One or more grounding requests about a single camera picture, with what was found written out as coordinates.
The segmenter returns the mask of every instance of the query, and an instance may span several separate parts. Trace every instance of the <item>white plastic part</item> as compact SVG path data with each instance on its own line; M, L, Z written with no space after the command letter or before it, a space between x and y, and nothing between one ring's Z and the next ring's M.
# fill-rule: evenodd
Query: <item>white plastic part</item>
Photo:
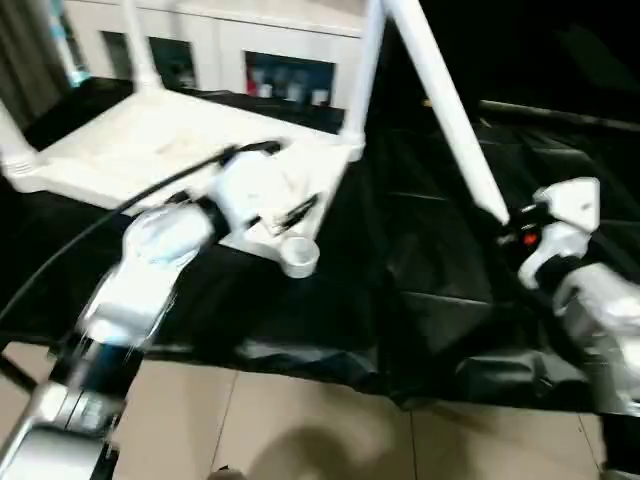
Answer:
M538 288L536 274L542 265L555 256L584 257L590 238L590 235L564 222L546 226L538 248L520 266L518 278L525 287L535 290Z
M287 237L280 246L280 265L290 278L306 278L313 274L320 249L305 237Z
M369 111L369 101L373 90L386 14L382 0L369 0L367 8L367 25L364 31L362 59L355 83L349 108L345 113L340 136L347 143L361 145L364 148L364 127Z
M136 90L163 88L162 81L153 63L149 41L140 24L135 0L121 0L121 2L127 27L127 42Z
M575 178L539 190L538 202L549 205L549 213L558 220L575 225L588 233L600 226L600 182L597 178Z
M509 212L418 0L384 0L475 203L502 224Z
M209 196L222 210L232 232L244 234L255 217L274 228L281 215L299 205L278 166L271 155L246 152L231 160L215 178Z
M38 168L37 155L0 100L0 161L4 174L17 176L32 173Z

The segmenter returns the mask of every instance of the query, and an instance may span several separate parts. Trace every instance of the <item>black cable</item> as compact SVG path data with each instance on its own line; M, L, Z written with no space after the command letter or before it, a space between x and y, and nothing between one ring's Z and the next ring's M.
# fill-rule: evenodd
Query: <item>black cable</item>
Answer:
M96 220L94 223L92 223L87 228L85 228L82 232L76 235L73 239L71 239L69 242L63 245L56 253L51 255L47 259L47 261L45 261L42 265L40 265L40 267L38 267L38 269L34 273L31 274L31 276L22 284L22 286L16 291L16 293L13 294L13 296L9 299L5 307L0 312L0 324L2 324L2 321L4 320L4 318L15 307L15 305L20 301L20 299L24 297L24 295L29 291L29 289L35 284L36 280L49 267L51 267L51 265L53 265L53 263L56 260L58 260L58 258L60 258L65 253L67 253L69 250L71 250L74 246L76 246L82 240L84 240L89 235L91 235L94 231L96 231L102 225L109 222L116 216L122 214L126 210L129 210L135 204L137 204L141 200L144 200L148 196L153 195L158 190L161 190L164 187L171 185L172 183L177 182L178 180L184 177L187 177L192 173L197 172L198 170L202 170L204 167L206 167L207 165L211 165L212 163L221 163L221 164L226 163L235 154L241 151L245 151L244 149L249 147L251 147L251 145L248 145L242 148L237 148L236 146L227 147L225 150L223 150L219 154L211 158L208 158L207 160L204 160L200 163L196 163L195 165L189 168L185 168L184 170L174 175L171 175L170 177L167 177L164 180L161 180L160 182L156 183L155 185L152 185L151 187L143 190L142 192L138 193L137 195L130 198L129 200L121 203L118 207L116 207L115 209L111 210L110 212L106 213L104 216Z

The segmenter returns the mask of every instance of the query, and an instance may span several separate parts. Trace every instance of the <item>curtain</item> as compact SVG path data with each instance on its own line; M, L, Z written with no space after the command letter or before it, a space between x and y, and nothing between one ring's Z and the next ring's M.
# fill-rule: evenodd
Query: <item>curtain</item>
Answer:
M48 27L49 0L0 0L0 99L21 128L70 88Z

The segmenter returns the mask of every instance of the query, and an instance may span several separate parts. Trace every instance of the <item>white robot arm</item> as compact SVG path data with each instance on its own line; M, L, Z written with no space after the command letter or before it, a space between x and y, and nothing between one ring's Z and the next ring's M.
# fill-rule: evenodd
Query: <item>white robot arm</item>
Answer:
M256 201L255 186L242 178L243 171L252 169L243 164L254 166L255 156L273 153L268 149L274 145L281 148L268 142L224 157L221 172L212 179L218 188L211 197L170 199L127 228L120 262L97 287L48 380L36 387L0 450L0 479L112 478L118 452L110 435L145 352L171 308L176 281L207 242L264 221L264 203ZM268 177L263 176L265 183ZM264 192L273 190L263 187ZM265 228L279 235L301 221L313 204L310 199L270 216Z

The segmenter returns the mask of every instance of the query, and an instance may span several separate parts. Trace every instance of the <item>beige floor tile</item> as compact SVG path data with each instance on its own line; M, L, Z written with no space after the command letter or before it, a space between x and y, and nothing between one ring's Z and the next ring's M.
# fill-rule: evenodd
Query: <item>beige floor tile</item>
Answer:
M22 367L39 382L45 380L55 359L47 354L48 348L13 342L4 349L4 354Z
M119 480L205 480L236 373L144 362L115 434Z
M26 393L0 376L0 445L9 436L28 400Z
M410 418L386 399L240 373L214 461L249 480L413 480Z
M418 480L595 480L575 414L439 404L413 413Z
M37 380L44 380L53 366L53 359L46 353L44 347L24 343L11 343L4 350L7 357ZM28 401L25 392L0 375L0 444L6 440Z
M580 415L584 433L589 440L589 446L593 453L593 458L598 465L602 465L606 460L604 443L602 442L602 435L600 434L600 420L596 415Z

